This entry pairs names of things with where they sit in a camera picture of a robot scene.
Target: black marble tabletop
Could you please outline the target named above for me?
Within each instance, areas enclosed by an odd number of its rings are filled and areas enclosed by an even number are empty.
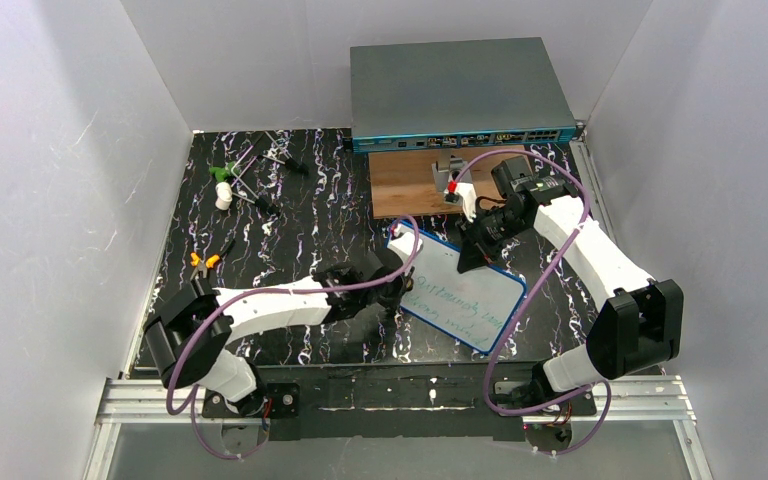
[[[257,161],[245,179],[259,194],[278,205],[281,214],[266,216],[235,202],[229,211],[214,206],[216,181],[208,169],[235,162],[258,138],[257,132],[198,134],[193,140],[178,203],[166,239],[153,302],[163,302],[188,281],[190,252],[213,254],[232,239],[235,246],[211,272],[215,284],[227,288],[270,286],[298,280],[329,264],[348,261],[383,246],[390,220],[372,218],[371,186],[366,155],[342,148],[347,130],[297,130],[273,133],[288,141],[291,156],[308,165],[310,175],[290,172],[268,160]],[[266,137],[255,153],[270,147]],[[568,146],[528,147],[575,172]],[[541,174],[550,169],[533,163]],[[458,245],[455,216],[417,219],[422,229]],[[554,254],[552,245],[527,232],[512,240],[499,266],[536,281]],[[562,263],[537,295],[502,358],[536,361],[569,350],[584,341],[595,308],[583,283]],[[237,348],[257,365],[394,364],[411,362],[475,362],[484,356],[412,317],[386,316],[371,308],[353,320],[326,326],[291,327],[243,339]],[[151,375],[153,364],[143,344],[132,374]]]

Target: wooden block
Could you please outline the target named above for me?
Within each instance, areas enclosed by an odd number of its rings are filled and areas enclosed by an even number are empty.
[[[397,217],[402,214],[434,215],[462,213],[461,207],[443,203],[443,194],[434,186],[431,165],[441,152],[469,162],[490,150],[521,150],[522,145],[459,148],[451,150],[411,150],[369,154],[369,176],[372,181],[372,216]],[[496,155],[470,169],[478,196],[499,198],[490,171],[503,160],[516,155]]]

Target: whiteboard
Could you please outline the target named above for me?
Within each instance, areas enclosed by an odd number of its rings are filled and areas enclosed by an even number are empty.
[[[525,298],[525,282],[496,267],[458,273],[454,245],[420,231],[413,290],[401,307],[464,344],[488,353]]]

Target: white wall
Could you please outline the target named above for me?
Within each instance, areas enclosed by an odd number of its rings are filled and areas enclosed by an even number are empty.
[[[684,289],[715,477],[768,478],[768,2],[656,0],[589,139],[621,246]]]
[[[651,0],[123,0],[190,128],[351,125],[349,47],[543,37],[590,115]]]
[[[191,132],[118,1],[0,1],[0,478],[79,478]]]

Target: pliers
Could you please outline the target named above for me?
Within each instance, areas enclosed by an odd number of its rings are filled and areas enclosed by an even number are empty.
[[[199,276],[201,278],[207,278],[209,273],[208,270],[215,267],[216,264],[219,263],[222,257],[224,257],[233,246],[234,240],[232,239],[228,246],[225,247],[221,252],[210,256],[207,260],[204,261],[202,261],[202,258],[196,252],[190,253],[190,265],[194,267],[193,273],[190,275],[190,281],[195,280],[195,278]]]

